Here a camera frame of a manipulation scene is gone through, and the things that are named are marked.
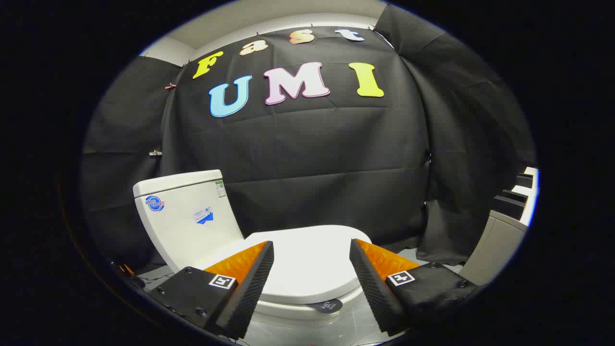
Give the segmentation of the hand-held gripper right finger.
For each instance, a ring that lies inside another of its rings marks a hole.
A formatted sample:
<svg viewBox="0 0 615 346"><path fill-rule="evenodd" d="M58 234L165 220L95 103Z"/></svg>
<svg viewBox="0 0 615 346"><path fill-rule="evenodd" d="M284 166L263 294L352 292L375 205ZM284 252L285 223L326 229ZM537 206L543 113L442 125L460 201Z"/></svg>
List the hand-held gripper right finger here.
<svg viewBox="0 0 615 346"><path fill-rule="evenodd" d="M439 324L479 292L443 264L420 265L361 239L351 240L349 260L378 327L388 335Z"/></svg>

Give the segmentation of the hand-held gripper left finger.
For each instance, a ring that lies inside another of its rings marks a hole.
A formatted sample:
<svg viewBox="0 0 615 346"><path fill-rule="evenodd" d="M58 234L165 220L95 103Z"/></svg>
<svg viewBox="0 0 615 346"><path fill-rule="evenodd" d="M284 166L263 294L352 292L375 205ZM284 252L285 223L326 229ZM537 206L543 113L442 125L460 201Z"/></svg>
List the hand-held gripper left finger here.
<svg viewBox="0 0 615 346"><path fill-rule="evenodd" d="M207 269L180 269L148 295L200 329L242 339L273 264L274 243L264 241Z"/></svg>

